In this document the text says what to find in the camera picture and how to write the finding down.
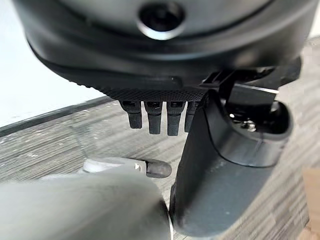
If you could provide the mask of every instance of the black rubber tab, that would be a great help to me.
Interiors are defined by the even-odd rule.
[[[145,101],[144,108],[148,113],[149,133],[160,134],[161,132],[161,113],[162,101]]]
[[[168,101],[167,111],[167,133],[168,136],[178,136],[181,113],[185,109],[186,103],[183,101]]]
[[[141,102],[139,101],[119,101],[123,110],[128,113],[130,128],[142,128]]]
[[[186,109],[185,121],[184,121],[184,131],[188,133],[191,128],[192,120],[196,113],[197,107],[199,106],[199,101],[188,101],[188,106]]]

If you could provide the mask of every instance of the gray carpet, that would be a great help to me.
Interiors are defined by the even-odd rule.
[[[308,221],[302,168],[320,166],[319,38],[307,43],[303,58],[300,80],[281,87],[278,95],[294,116],[291,140],[249,209],[214,239],[294,240]],[[118,102],[105,103],[1,137],[0,181],[72,173],[82,166],[86,154],[157,159],[173,168],[170,177],[154,180],[168,203],[187,134],[183,124],[178,137],[169,137],[166,131],[166,121],[162,121],[162,133],[149,135],[146,114],[143,129],[130,129]],[[174,236],[176,240],[191,239]]]

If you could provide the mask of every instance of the circular hole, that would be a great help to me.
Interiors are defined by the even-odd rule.
[[[138,27],[143,34],[152,39],[166,40],[182,32],[184,19],[184,11],[178,4],[154,3],[141,9]]]

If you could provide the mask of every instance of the white wall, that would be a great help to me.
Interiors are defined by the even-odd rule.
[[[313,26],[311,28],[310,37],[320,36],[320,5],[317,8]]]
[[[0,127],[101,96],[47,69],[31,52],[11,1],[0,0]]]

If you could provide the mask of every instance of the screw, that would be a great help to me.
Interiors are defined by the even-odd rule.
[[[241,123],[241,128],[247,129],[249,132],[255,132],[257,130],[256,124],[251,120],[243,121]]]

